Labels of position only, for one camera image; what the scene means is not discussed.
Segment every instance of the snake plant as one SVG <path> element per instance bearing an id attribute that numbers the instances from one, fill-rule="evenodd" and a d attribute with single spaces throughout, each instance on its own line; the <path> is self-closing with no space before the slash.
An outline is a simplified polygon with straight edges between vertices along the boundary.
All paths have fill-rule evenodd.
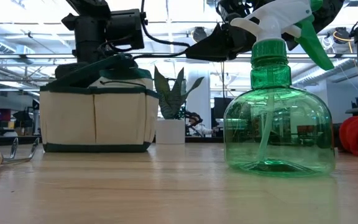
<path id="1" fill-rule="evenodd" d="M 184 78 L 184 68 L 180 70 L 175 84 L 173 84 L 172 89 L 170 89 L 168 84 L 168 79 L 165 78 L 159 71 L 157 67 L 154 67 L 154 85 L 155 90 L 157 91 L 160 99 L 159 105 L 161 109 L 162 116 L 165 119 L 175 119 L 175 116 L 179 113 L 181 105 L 186 101 L 187 96 L 191 91 L 197 88 L 204 77 L 198 78 L 193 86 L 188 91 L 183 91 L 186 81 Z"/>

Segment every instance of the pillar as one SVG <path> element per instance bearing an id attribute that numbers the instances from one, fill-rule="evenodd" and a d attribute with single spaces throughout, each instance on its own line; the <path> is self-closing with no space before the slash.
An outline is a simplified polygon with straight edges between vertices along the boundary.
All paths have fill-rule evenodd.
<path id="1" fill-rule="evenodd" d="M 201 85 L 189 94 L 186 109 L 190 112 L 198 113 L 203 119 L 202 124 L 208 129 L 211 128 L 210 67 L 208 63 L 188 63 L 185 67 L 187 90 L 193 86 L 197 78 L 204 77 Z"/>

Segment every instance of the bag handle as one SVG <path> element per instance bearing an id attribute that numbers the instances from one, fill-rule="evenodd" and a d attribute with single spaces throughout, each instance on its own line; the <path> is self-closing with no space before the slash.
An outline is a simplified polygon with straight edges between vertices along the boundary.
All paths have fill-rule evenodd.
<path id="1" fill-rule="evenodd" d="M 137 86 L 141 86 L 142 88 L 145 88 L 146 89 L 146 86 L 143 85 L 143 84 L 140 84 L 140 83 L 132 83 L 132 82 L 125 82 L 125 81 L 106 81 L 106 82 L 103 82 L 103 81 L 100 81 L 100 84 L 102 85 L 105 85 L 107 83 L 125 83 L 125 84 L 130 84 L 130 85 L 137 85 Z"/>
<path id="2" fill-rule="evenodd" d="M 122 70 L 128 68 L 137 68 L 136 62 L 132 59 L 132 56 L 129 54 L 117 54 L 106 59 L 100 60 L 98 62 L 86 65 L 77 70 L 70 72 L 69 74 L 55 80 L 47 86 L 70 86 L 71 83 L 78 82 L 81 79 L 89 77 L 89 74 L 93 74 L 97 71 L 99 75 L 100 70 L 104 69 L 115 69 Z"/>

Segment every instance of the wooden table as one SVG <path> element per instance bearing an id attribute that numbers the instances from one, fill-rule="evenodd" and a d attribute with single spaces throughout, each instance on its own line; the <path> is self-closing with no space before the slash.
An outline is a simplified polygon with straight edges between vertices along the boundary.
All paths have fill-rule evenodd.
<path id="1" fill-rule="evenodd" d="M 227 168 L 222 144 L 38 150 L 32 162 L 0 167 L 2 223 L 356 224 L 358 157 L 340 154 L 330 177 L 281 179 Z"/>

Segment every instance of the black cable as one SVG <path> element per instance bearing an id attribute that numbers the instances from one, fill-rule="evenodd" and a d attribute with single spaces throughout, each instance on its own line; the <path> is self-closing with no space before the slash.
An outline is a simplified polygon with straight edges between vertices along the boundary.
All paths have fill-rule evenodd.
<path id="1" fill-rule="evenodd" d="M 115 41 L 122 41 L 122 40 L 126 40 L 126 39 L 129 39 L 131 36 L 130 35 L 127 35 L 123 38 L 120 38 L 120 39 L 116 39 L 116 40 L 109 40 L 109 41 L 106 41 L 102 44 L 99 45 L 99 47 L 96 49 L 104 58 L 107 57 L 107 55 L 105 54 L 105 46 L 109 46 L 111 48 L 111 50 L 114 52 L 114 53 L 123 53 L 123 52 L 128 52 L 130 50 L 132 50 L 132 47 L 129 47 L 127 49 L 119 49 L 117 47 L 115 47 L 112 43 L 115 42 Z"/>
<path id="2" fill-rule="evenodd" d="M 175 54 L 168 54 L 168 55 L 159 55 L 159 54 L 142 54 L 142 55 L 138 55 L 133 57 L 132 59 L 138 59 L 138 58 L 173 58 L 179 55 L 183 55 L 185 53 L 185 51 L 179 52 L 179 53 L 175 53 Z"/>
<path id="3" fill-rule="evenodd" d="M 30 39 L 32 39 L 35 43 L 41 45 L 42 47 L 44 47 L 45 49 L 49 50 L 50 52 L 52 52 L 53 54 L 55 54 L 56 52 L 52 51 L 50 48 L 48 48 L 47 46 L 45 46 L 44 44 L 41 44 L 38 40 L 35 40 L 34 37 L 31 35 L 31 32 L 29 32 L 27 34 L 28 37 L 30 37 Z"/>
<path id="4" fill-rule="evenodd" d="M 222 92 L 223 92 L 223 105 L 227 108 L 226 105 L 226 96 L 224 95 L 224 62 L 221 62 L 221 71 L 222 71 Z"/>
<path id="5" fill-rule="evenodd" d="M 143 12 L 144 12 L 144 2 L 145 2 L 145 0 L 142 0 L 142 5 L 141 5 L 141 7 L 140 7 L 140 13 L 141 13 L 141 14 L 143 14 Z M 184 42 L 170 42 L 170 41 L 167 41 L 167 40 L 157 39 L 157 38 L 151 36 L 151 35 L 149 34 L 149 32 L 147 32 L 146 23 L 145 23 L 144 19 L 142 19 L 141 23 L 142 23 L 142 27 L 143 27 L 144 34 L 145 34 L 149 39 L 154 40 L 154 41 L 157 42 L 157 43 L 160 43 L 160 44 L 168 44 L 168 45 L 184 46 L 184 47 L 190 47 L 190 44 L 187 44 L 187 43 L 184 43 Z"/>

